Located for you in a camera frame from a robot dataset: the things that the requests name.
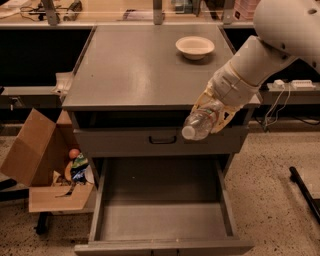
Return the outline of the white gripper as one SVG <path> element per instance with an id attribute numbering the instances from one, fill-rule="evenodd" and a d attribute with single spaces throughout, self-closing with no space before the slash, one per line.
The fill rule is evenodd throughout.
<path id="1" fill-rule="evenodd" d="M 258 92 L 258 87 L 245 81 L 235 71 L 230 61 L 213 74 L 207 87 L 209 89 L 206 88 L 198 97 L 191 112 L 203 110 L 208 114 L 212 114 L 214 98 L 225 105 L 216 111 L 216 121 L 211 129 L 211 134 L 223 130 L 232 121 L 240 108 L 248 104 Z"/>

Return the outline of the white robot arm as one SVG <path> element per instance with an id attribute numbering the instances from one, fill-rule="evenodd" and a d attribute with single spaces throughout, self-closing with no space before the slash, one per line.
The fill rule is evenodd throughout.
<path id="1" fill-rule="evenodd" d="M 261 84 L 296 59 L 320 73 L 320 4 L 317 0 L 261 0 L 249 37 L 214 72 L 185 125 L 196 140 L 222 130 L 258 92 Z"/>

